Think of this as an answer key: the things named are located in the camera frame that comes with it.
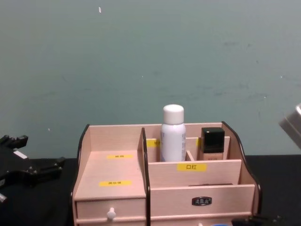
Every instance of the yellow label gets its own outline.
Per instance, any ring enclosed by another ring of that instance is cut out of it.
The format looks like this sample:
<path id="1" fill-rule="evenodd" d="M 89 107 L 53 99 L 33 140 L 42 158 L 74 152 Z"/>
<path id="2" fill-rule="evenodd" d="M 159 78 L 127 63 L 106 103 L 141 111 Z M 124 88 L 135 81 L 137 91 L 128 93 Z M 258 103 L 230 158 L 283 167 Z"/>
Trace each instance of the yellow label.
<path id="1" fill-rule="evenodd" d="M 201 138 L 196 139 L 196 146 L 197 147 L 201 146 Z"/>
<path id="2" fill-rule="evenodd" d="M 158 140 L 158 139 L 146 140 L 146 146 L 147 147 L 160 147 L 160 140 Z"/>
<path id="3" fill-rule="evenodd" d="M 107 159 L 126 159 L 132 158 L 132 154 L 109 154 L 107 155 Z"/>
<path id="4" fill-rule="evenodd" d="M 120 181 L 101 181 L 99 182 L 99 186 L 126 186 L 131 185 L 132 181 L 130 180 L 120 180 Z"/>
<path id="5" fill-rule="evenodd" d="M 207 170 L 207 164 L 205 163 L 178 163 L 178 171 L 197 171 L 205 172 Z"/>

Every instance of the wooden desk organizer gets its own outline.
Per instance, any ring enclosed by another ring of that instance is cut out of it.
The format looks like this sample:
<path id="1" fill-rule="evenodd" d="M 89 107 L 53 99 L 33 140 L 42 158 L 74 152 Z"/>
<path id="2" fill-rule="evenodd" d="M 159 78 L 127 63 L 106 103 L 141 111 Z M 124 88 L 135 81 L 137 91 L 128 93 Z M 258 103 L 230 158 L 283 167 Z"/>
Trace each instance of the wooden desk organizer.
<path id="1" fill-rule="evenodd" d="M 225 130 L 224 160 L 196 160 L 202 127 Z M 238 135 L 226 123 L 186 124 L 184 162 L 159 162 L 160 128 L 87 125 L 72 192 L 76 226 L 231 225 L 233 218 L 260 213 L 259 184 Z M 205 199 L 193 205 L 198 197 Z M 107 218 L 110 208 L 113 220 Z"/>

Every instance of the white bottle cap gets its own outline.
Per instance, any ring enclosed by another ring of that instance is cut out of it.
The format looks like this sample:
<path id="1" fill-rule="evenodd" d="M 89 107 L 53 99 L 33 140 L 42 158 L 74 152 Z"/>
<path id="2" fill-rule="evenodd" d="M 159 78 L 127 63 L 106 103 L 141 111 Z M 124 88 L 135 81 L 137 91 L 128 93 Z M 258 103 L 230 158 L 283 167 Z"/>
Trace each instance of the white bottle cap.
<path id="1" fill-rule="evenodd" d="M 184 123 L 184 108 L 181 105 L 166 105 L 163 112 L 165 124 L 180 125 Z"/>

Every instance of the green wall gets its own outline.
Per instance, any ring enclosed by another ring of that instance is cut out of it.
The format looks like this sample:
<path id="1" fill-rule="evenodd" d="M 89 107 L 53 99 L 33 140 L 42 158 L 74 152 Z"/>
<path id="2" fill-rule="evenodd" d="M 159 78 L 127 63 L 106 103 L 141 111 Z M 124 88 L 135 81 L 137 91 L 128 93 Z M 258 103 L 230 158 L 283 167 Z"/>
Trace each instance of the green wall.
<path id="1" fill-rule="evenodd" d="M 75 157 L 87 123 L 226 121 L 247 154 L 301 153 L 278 125 L 301 102 L 301 3 L 0 1 L 0 135 Z"/>

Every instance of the drawer knob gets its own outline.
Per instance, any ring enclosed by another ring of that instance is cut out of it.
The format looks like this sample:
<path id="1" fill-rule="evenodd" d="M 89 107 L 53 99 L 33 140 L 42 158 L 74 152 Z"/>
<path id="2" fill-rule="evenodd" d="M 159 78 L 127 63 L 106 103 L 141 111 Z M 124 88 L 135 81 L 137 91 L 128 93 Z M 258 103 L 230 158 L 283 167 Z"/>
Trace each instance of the drawer knob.
<path id="1" fill-rule="evenodd" d="M 113 207 L 111 207 L 109 212 L 107 212 L 107 217 L 111 220 L 113 220 L 116 217 L 116 213 Z"/>

